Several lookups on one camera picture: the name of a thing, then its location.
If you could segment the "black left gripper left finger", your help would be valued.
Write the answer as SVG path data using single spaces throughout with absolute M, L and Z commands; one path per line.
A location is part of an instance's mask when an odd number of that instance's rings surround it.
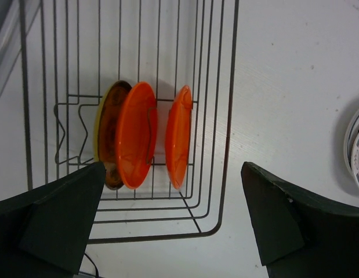
M 0 277 L 76 275 L 105 176 L 96 162 L 0 201 Z

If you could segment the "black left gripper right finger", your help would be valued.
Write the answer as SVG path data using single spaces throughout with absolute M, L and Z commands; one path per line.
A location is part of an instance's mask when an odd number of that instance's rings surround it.
M 359 277 L 359 208 L 245 162 L 244 190 L 269 277 Z

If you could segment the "small orange plate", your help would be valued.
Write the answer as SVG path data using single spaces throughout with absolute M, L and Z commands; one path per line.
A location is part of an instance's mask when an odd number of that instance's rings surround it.
M 183 185 L 188 165 L 193 100 L 189 86 L 183 86 L 169 111 L 165 132 L 165 163 L 175 189 Z

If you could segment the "white plate teal maroon rim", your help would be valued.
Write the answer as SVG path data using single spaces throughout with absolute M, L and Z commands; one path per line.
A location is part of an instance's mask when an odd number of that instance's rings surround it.
M 356 113 L 353 115 L 353 117 L 350 120 L 350 123 L 345 132 L 344 143 L 343 143 L 344 162 L 349 173 L 352 172 L 351 152 L 358 133 L 359 133 L 359 109 L 356 111 Z

